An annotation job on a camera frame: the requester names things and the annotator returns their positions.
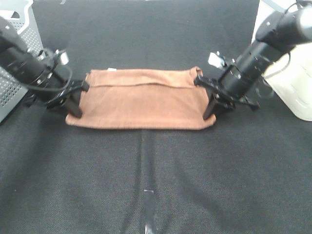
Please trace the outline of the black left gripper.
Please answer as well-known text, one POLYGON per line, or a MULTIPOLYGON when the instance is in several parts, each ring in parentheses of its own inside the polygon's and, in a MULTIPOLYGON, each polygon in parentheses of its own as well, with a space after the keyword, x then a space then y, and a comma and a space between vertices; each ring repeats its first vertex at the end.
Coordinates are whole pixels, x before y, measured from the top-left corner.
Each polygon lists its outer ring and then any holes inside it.
POLYGON ((63 107, 74 117, 82 117, 82 110, 79 107, 80 94, 88 92, 89 84, 85 80, 72 80, 65 88, 42 88, 33 87, 24 99, 26 106, 39 104, 47 109, 63 107))

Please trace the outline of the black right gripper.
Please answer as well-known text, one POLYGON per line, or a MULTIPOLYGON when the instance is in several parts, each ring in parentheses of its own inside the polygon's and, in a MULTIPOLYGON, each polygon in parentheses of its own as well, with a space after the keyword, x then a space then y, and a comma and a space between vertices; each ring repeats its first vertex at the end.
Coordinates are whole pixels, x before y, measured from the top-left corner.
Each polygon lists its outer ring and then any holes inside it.
POLYGON ((256 101, 252 101, 246 95, 242 97, 235 97, 228 93, 216 79, 208 78, 202 75, 197 75, 194 79, 194 85, 207 88, 211 91, 209 96, 209 103, 203 114, 203 119, 207 120, 211 115, 220 115, 230 112, 236 108, 237 104, 247 105, 252 111, 260 108, 256 101))

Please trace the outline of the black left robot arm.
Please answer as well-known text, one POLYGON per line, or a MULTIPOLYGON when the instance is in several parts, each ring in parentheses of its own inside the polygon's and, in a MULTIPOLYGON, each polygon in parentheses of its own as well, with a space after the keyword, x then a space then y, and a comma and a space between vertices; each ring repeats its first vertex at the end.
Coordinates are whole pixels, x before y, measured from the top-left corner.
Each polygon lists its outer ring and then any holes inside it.
POLYGON ((36 103, 47 109, 61 107, 77 118, 82 117, 74 94, 87 92, 89 84, 85 80, 73 79, 66 51, 42 49, 35 56, 4 18, 0 19, 0 66, 29 90, 28 106, 36 103))

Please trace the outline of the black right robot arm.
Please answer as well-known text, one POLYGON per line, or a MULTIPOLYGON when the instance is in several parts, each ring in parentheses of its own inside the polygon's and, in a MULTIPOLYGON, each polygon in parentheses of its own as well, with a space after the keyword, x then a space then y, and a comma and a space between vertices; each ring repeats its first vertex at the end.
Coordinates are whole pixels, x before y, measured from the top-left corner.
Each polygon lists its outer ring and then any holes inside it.
POLYGON ((204 87, 209 98, 204 120, 232 111, 237 104, 247 105, 252 111, 259 109, 259 103, 248 98, 247 92, 274 62, 296 46, 312 41, 312 2, 299 0, 295 4, 296 11, 274 11, 266 17, 254 41, 235 61, 221 57, 221 76, 197 75, 194 84, 204 87))

